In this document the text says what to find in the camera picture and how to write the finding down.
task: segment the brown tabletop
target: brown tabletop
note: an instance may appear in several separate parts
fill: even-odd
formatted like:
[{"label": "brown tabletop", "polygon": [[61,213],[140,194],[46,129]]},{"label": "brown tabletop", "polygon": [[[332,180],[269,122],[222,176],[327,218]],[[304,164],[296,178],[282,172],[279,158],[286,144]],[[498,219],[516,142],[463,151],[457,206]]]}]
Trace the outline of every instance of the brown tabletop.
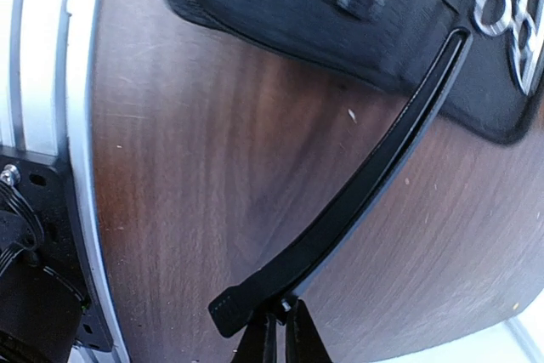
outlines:
[{"label": "brown tabletop", "polygon": [[[94,166],[133,361],[230,361],[239,337],[219,336],[207,304],[303,230],[402,104],[185,23],[165,0],[103,0]],[[447,342],[536,297],[543,128],[540,115],[504,148],[435,122],[305,294],[335,362]]]}]

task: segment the white speck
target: white speck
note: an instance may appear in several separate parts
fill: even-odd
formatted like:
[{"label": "white speck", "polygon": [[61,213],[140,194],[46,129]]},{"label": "white speck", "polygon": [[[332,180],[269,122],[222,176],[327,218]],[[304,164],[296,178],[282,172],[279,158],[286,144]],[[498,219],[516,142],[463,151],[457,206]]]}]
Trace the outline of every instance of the white speck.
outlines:
[{"label": "white speck", "polygon": [[357,116],[355,116],[355,113],[352,110],[348,110],[349,116],[351,116],[351,119],[354,120],[355,123],[357,123]]}]

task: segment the black pouch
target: black pouch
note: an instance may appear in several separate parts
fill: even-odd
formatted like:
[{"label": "black pouch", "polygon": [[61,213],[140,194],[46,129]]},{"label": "black pouch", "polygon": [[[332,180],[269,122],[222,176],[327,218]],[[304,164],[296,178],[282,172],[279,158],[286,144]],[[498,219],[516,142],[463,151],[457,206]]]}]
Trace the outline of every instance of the black pouch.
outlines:
[{"label": "black pouch", "polygon": [[[528,0],[526,7],[524,0],[479,0],[483,30],[474,17],[477,0],[168,1],[185,20],[402,94],[421,81],[448,33],[466,27],[474,34],[473,46],[442,113],[510,144],[527,132],[540,102],[540,0]],[[490,35],[486,29],[496,30],[496,21],[507,27]],[[516,53],[516,34],[522,43],[527,31],[535,50]],[[524,75],[527,65],[530,73]]]}]

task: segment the wooden table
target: wooden table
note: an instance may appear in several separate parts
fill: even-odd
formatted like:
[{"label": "wooden table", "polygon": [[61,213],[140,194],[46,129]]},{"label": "wooden table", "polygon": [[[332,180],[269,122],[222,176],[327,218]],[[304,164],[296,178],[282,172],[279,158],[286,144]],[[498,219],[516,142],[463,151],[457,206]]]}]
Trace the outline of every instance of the wooden table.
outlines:
[{"label": "wooden table", "polygon": [[[103,0],[94,166],[133,361],[230,361],[239,338],[219,336],[208,302],[302,231],[402,104],[185,23],[165,0]],[[305,296],[336,362],[462,337],[544,288],[543,128],[540,115],[503,148],[432,126]]]}]

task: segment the metal frame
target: metal frame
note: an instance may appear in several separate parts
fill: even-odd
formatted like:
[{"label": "metal frame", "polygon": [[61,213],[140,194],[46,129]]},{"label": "metal frame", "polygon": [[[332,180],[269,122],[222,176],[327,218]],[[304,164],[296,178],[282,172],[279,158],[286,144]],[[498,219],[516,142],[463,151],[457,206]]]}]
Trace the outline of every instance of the metal frame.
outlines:
[{"label": "metal frame", "polygon": [[81,355],[125,363],[94,200],[91,73],[98,3],[0,0],[0,145],[71,164],[92,279],[114,342],[111,353],[85,349]]}]

